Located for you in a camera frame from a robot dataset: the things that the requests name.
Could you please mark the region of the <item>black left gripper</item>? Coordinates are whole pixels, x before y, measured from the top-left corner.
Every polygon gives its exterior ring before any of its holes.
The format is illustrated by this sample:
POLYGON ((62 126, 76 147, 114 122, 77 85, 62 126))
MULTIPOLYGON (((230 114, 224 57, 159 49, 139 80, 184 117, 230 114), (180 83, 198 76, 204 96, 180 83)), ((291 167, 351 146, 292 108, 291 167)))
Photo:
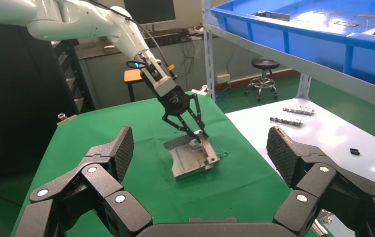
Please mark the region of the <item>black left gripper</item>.
POLYGON ((177 85, 174 89, 165 94, 163 97, 160 97, 159 102, 162 104, 165 110, 165 114, 162 117, 163 121, 173 126, 174 128, 185 132, 189 138, 196 139, 199 143, 201 143, 201 139, 199 138, 199 136, 195 134, 194 131, 192 131, 189 128, 184 119, 181 116, 179 116, 187 110, 196 122, 196 124, 199 126, 202 134, 206 138, 208 138, 208 134, 205 132, 205 124, 202 121, 201 108, 197 94, 188 95, 182 90, 180 86, 177 85), (190 100, 194 100, 196 112, 194 112, 190 108, 190 100), (175 117, 177 116, 177 118, 181 122, 181 125, 176 124, 175 122, 168 119, 169 115, 175 117))

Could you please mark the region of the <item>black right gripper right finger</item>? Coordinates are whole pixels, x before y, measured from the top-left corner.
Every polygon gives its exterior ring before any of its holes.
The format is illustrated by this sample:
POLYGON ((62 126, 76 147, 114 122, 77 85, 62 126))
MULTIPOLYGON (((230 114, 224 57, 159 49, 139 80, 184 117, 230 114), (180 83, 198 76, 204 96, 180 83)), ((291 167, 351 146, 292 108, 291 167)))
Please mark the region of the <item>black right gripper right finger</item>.
POLYGON ((320 148, 269 129, 266 150, 291 189, 273 221, 295 236, 307 234, 322 210, 358 237, 375 237, 375 182, 336 164, 320 148))

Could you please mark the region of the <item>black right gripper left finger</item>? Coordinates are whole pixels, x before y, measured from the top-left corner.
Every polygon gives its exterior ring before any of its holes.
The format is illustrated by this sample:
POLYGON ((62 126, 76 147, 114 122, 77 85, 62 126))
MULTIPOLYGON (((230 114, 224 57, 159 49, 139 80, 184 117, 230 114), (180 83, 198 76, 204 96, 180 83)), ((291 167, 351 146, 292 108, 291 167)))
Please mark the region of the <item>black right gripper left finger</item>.
POLYGON ((122 185, 133 151, 128 126, 112 142, 90 148, 74 169, 30 194, 15 235, 64 237, 90 211, 115 237, 134 237, 151 226, 151 214, 122 185))

